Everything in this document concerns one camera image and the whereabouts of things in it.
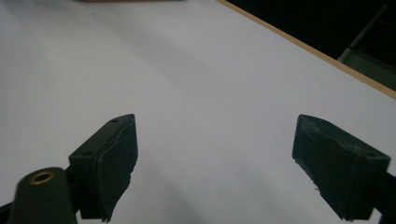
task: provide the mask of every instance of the white table surface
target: white table surface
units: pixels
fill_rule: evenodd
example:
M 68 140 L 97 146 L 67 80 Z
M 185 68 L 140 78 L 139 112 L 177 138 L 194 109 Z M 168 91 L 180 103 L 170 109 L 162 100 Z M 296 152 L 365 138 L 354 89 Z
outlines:
M 113 224 L 345 223 L 291 158 L 299 114 L 396 158 L 395 100 L 216 1 L 0 1 L 0 204 L 129 113 Z

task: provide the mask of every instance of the white tabletop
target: white tabletop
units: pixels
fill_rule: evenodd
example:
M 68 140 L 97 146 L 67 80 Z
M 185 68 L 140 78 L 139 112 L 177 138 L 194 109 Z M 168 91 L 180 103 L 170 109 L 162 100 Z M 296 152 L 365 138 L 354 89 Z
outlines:
M 395 100 L 213 0 L 1 1 L 0 74 L 0 204 L 129 113 L 114 224 L 344 223 L 291 158 L 299 114 L 396 158 Z

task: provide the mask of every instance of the screw hole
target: screw hole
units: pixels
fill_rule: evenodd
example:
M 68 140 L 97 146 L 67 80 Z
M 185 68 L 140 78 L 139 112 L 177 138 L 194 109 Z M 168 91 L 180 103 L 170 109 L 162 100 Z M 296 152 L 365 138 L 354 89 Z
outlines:
M 366 156 L 368 156 L 368 157 L 375 157 L 375 156 L 376 156 L 375 153 L 374 153 L 374 152 L 371 152 L 371 151 L 366 151 L 364 154 L 365 154 Z
M 40 185 L 40 184 L 50 181 L 54 176 L 55 176 L 55 173 L 53 173 L 51 171 L 44 171 L 44 172 L 41 172 L 41 173 L 33 176 L 30 179 L 30 184 Z

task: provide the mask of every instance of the black object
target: black object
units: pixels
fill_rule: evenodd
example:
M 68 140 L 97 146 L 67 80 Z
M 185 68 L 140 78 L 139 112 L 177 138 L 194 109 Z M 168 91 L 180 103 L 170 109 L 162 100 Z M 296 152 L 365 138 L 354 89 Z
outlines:
M 71 224 L 78 210 L 110 221 L 137 161 L 134 115 L 107 122 L 69 160 L 65 171 L 46 168 L 21 180 L 14 202 L 0 208 L 0 223 Z
M 369 219 L 377 208 L 382 223 L 396 223 L 396 184 L 387 173 L 389 156 L 329 121 L 300 115 L 292 157 L 340 218 Z

